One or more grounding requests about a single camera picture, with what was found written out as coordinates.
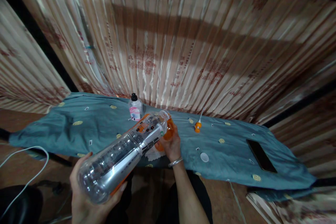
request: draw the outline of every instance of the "white cable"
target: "white cable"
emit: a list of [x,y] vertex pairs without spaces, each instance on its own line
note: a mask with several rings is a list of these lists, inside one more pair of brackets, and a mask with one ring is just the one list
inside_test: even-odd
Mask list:
[[11,205],[14,203],[14,201],[23,193],[23,191],[27,188],[27,186],[30,184],[30,182],[32,182],[43,170],[44,168],[46,167],[48,161],[49,161],[49,154],[48,152],[41,146],[33,146],[33,147],[29,147],[27,149],[22,149],[22,150],[18,150],[14,153],[12,153],[11,155],[9,155],[8,158],[6,158],[6,160],[0,165],[0,168],[7,162],[7,160],[13,156],[14,154],[18,153],[18,152],[21,152],[21,151],[25,151],[25,150],[28,150],[28,149],[32,149],[32,148],[38,148],[38,149],[41,149],[45,152],[45,154],[47,155],[47,160],[45,161],[45,164],[44,166],[42,167],[42,169],[31,179],[29,180],[29,182],[25,185],[25,187],[22,189],[22,191],[12,200],[12,202],[8,205],[8,207],[6,208],[6,210],[4,211],[4,213],[2,214],[1,218],[0,218],[0,221],[2,220],[2,218],[5,216],[5,214],[7,213],[8,209],[11,207]]
[[203,109],[202,109],[201,116],[199,117],[199,120],[198,120],[199,123],[201,122],[201,118],[202,118],[202,115],[203,115],[203,111],[204,111],[204,107],[203,107]]
[[236,193],[234,192],[235,190],[233,189],[233,186],[232,186],[230,180],[227,180],[227,181],[230,183],[230,186],[231,186],[231,189],[232,189],[234,198],[236,199],[236,202],[237,202],[237,205],[238,205],[238,208],[239,208],[239,211],[240,211],[240,215],[241,215],[241,217],[243,218],[244,224],[246,224],[245,216],[244,216],[244,214],[243,214],[242,209],[240,208],[240,204],[239,204],[238,198],[237,198],[237,196],[236,196]]

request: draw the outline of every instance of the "pink label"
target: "pink label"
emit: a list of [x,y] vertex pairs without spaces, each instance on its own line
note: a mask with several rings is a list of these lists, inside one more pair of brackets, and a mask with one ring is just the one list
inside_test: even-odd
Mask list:
[[130,107],[129,112],[131,113],[131,119],[133,121],[140,121],[140,110],[136,107]]

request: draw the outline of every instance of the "transparent cylindrical device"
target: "transparent cylindrical device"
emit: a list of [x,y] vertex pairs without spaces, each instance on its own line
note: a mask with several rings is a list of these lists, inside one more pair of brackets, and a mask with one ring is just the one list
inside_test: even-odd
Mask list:
[[167,132],[170,114],[164,110],[144,115],[119,139],[88,158],[78,172],[78,183],[91,202],[106,202],[138,164],[141,157]]

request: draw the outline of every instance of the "bracelet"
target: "bracelet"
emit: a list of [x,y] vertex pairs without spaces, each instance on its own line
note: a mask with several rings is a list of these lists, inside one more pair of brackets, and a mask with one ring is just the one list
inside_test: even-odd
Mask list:
[[178,163],[180,163],[182,160],[183,160],[183,158],[180,157],[180,158],[176,159],[174,162],[171,162],[171,163],[168,165],[168,167],[169,167],[169,168],[170,168],[170,167],[173,167],[174,165],[177,165]]

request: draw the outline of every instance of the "white disc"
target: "white disc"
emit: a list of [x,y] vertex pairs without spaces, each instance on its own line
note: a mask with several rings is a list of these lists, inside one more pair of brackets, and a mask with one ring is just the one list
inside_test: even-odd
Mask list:
[[209,162],[209,156],[206,153],[204,153],[204,152],[201,153],[201,159],[205,163]]

